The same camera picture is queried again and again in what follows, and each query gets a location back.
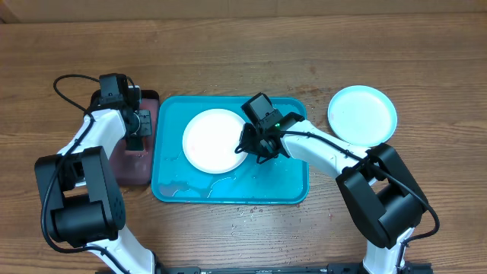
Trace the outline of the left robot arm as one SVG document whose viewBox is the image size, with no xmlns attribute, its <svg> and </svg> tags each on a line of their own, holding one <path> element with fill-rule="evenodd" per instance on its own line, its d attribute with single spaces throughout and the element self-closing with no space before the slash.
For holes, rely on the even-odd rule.
<svg viewBox="0 0 487 274">
<path fill-rule="evenodd" d="M 54 155 L 39 158 L 34 171 L 41 200 L 40 227 L 58 253 L 89 252 L 114 273 L 163 273 L 157 255 L 126 225 L 126 210 L 110 156 L 119 141 L 144 151 L 153 136 L 143 92 L 127 75 L 95 78 L 97 97 L 83 108 L 83 124 Z"/>
</svg>

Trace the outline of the light blue plate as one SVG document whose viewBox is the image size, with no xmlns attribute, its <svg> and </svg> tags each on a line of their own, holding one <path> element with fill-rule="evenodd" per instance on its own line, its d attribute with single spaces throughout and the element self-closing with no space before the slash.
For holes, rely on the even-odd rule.
<svg viewBox="0 0 487 274">
<path fill-rule="evenodd" d="M 327 109 L 332 131 L 343 141 L 374 147 L 396 131 L 398 116 L 391 99 L 376 88 L 353 85 L 337 92 Z"/>
</svg>

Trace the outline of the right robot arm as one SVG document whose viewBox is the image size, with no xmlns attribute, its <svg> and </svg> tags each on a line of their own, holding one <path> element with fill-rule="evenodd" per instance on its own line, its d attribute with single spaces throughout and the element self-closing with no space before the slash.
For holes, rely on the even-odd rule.
<svg viewBox="0 0 487 274">
<path fill-rule="evenodd" d="M 431 273 L 429 263 L 404 259 L 414 229 L 430 207 L 396 150 L 381 143 L 362 148 L 320 131 L 302 115 L 282 115 L 263 93 L 241 107 L 243 126 L 237 153 L 257 163 L 283 155 L 304 161 L 336 180 L 350 216 L 367 240 L 360 263 L 329 263 L 325 273 Z"/>
</svg>

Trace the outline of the white plate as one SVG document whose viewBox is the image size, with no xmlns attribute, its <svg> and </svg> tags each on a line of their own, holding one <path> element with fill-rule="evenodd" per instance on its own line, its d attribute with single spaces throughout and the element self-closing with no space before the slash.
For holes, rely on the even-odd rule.
<svg viewBox="0 0 487 274">
<path fill-rule="evenodd" d="M 196 169 L 223 174 L 240 166 L 246 152 L 237 153 L 244 120 L 225 109 L 205 110 L 188 123 L 183 132 L 183 152 Z"/>
</svg>

